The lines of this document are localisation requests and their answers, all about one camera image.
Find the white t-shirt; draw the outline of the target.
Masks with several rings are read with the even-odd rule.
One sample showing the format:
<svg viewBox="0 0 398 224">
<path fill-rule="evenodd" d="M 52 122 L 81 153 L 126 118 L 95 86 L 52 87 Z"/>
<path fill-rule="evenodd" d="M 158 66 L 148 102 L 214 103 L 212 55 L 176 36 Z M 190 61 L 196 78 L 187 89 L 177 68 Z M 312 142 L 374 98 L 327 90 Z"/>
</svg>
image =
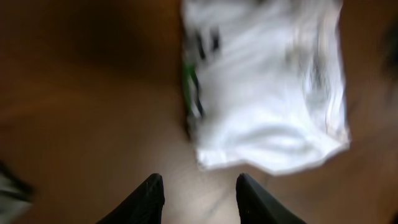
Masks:
<svg viewBox="0 0 398 224">
<path fill-rule="evenodd" d="M 270 174 L 349 147 L 335 0 L 181 3 L 183 92 L 203 169 Z"/>
</svg>

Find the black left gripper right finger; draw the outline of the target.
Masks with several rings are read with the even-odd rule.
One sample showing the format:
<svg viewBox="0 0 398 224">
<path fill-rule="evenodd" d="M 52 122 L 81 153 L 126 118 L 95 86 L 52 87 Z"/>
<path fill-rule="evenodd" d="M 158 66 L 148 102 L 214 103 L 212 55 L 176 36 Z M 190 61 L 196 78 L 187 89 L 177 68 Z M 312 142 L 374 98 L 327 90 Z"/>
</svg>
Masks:
<svg viewBox="0 0 398 224">
<path fill-rule="evenodd" d="M 247 173 L 237 178 L 236 201 L 241 224 L 306 224 Z"/>
</svg>

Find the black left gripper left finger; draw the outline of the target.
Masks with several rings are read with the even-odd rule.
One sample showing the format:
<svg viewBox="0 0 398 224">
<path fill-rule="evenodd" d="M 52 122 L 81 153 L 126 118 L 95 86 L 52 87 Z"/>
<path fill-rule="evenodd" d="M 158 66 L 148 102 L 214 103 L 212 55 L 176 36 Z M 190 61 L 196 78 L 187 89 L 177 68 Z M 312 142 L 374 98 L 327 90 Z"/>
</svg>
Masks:
<svg viewBox="0 0 398 224">
<path fill-rule="evenodd" d="M 97 224 L 161 224 L 164 203 L 162 176 L 153 173 Z"/>
</svg>

